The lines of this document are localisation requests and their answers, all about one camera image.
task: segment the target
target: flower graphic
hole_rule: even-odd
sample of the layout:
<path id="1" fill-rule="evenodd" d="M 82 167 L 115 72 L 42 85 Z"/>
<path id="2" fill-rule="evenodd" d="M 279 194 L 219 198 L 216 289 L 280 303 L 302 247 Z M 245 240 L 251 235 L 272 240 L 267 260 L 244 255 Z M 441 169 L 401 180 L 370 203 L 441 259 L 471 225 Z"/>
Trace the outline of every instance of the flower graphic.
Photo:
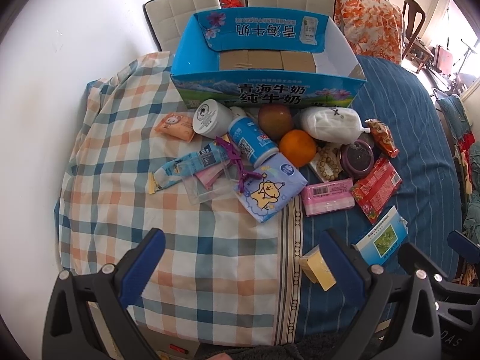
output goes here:
<path id="1" fill-rule="evenodd" d="M 225 24 L 225 13 L 211 12 L 206 19 L 213 27 L 221 27 Z"/>
<path id="2" fill-rule="evenodd" d="M 346 91 L 345 89 L 339 89 L 333 94 L 333 97 L 335 98 L 335 100 L 345 100 L 350 96 L 351 96 L 351 93 L 349 91 Z"/>
<path id="3" fill-rule="evenodd" d="M 332 96 L 335 93 L 335 89 L 322 89 L 321 91 L 316 91 L 315 94 L 318 96 Z"/>
<path id="4" fill-rule="evenodd" d="M 217 32 L 220 32 L 220 28 L 212 27 L 205 31 L 205 38 L 211 39 L 217 36 Z"/>

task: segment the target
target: blue striped bedsheet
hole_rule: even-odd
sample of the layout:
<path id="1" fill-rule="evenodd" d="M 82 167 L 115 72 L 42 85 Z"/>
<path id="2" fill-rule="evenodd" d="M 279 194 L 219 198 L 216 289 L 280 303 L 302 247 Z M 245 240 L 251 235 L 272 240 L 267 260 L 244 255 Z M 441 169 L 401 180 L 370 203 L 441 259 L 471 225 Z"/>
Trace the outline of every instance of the blue striped bedsheet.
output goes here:
<path id="1" fill-rule="evenodd" d="M 433 102 L 417 77 L 404 68 L 379 58 L 359 56 L 358 60 L 368 82 L 352 107 L 362 120 L 377 118 L 386 123 L 400 150 L 391 161 L 403 183 L 382 216 L 395 205 L 409 223 L 408 241 L 452 278 L 458 256 L 447 246 L 446 237 L 452 230 L 461 229 L 459 184 Z M 315 183 L 316 177 L 309 169 L 304 175 L 309 184 Z M 358 205 L 348 211 L 305 217 L 304 254 L 318 244 L 320 233 L 327 228 L 336 229 L 352 243 L 365 235 L 371 224 Z M 403 272 L 396 254 L 385 267 L 389 272 Z M 346 304 L 338 286 L 325 292 L 305 275 L 299 308 L 296 341 L 306 335 L 345 328 L 356 312 Z"/>

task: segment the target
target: checkered duvet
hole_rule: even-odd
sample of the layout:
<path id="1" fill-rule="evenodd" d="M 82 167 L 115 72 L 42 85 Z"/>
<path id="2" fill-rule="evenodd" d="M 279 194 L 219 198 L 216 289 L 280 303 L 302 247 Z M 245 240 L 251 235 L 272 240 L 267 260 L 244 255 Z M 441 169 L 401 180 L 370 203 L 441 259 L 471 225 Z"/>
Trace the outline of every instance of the checkered duvet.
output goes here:
<path id="1" fill-rule="evenodd" d="M 87 110 L 64 175 L 59 251 L 79 275 L 116 263 L 152 227 L 166 251 L 141 299 L 137 323 L 224 345 L 294 338 L 299 296 L 299 198 L 259 225 L 235 198 L 190 205 L 182 183 L 149 195 L 148 172 L 209 140 L 156 133 L 167 113 L 186 112 L 170 81 L 168 52 L 146 55 L 87 86 Z"/>

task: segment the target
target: floral cushion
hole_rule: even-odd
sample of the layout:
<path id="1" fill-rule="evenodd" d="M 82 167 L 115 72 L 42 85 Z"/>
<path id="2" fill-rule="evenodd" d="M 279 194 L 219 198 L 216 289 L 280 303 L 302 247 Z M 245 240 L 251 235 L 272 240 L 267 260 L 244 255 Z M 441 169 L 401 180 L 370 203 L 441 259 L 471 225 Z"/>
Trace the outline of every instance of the floral cushion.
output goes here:
<path id="1" fill-rule="evenodd" d="M 336 0 L 335 23 L 353 52 L 401 64 L 403 16 L 388 0 Z"/>

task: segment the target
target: blue gripper pad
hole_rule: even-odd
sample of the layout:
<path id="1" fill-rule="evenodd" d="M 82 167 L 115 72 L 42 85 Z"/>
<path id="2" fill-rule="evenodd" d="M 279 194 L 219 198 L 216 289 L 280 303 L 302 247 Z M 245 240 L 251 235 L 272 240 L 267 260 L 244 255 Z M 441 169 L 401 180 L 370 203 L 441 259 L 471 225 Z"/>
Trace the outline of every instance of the blue gripper pad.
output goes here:
<path id="1" fill-rule="evenodd" d="M 447 237 L 448 246 L 462 256 L 469 264 L 480 263 L 480 247 L 458 231 L 452 231 Z"/>
<path id="2" fill-rule="evenodd" d="M 165 234 L 160 229 L 150 231 L 155 234 L 133 261 L 121 282 L 118 300 L 125 309 L 138 300 L 165 251 Z"/>
<path id="3" fill-rule="evenodd" d="M 346 301 L 352 306 L 362 308 L 366 300 L 365 282 L 348 257 L 328 231 L 321 232 L 318 246 Z"/>

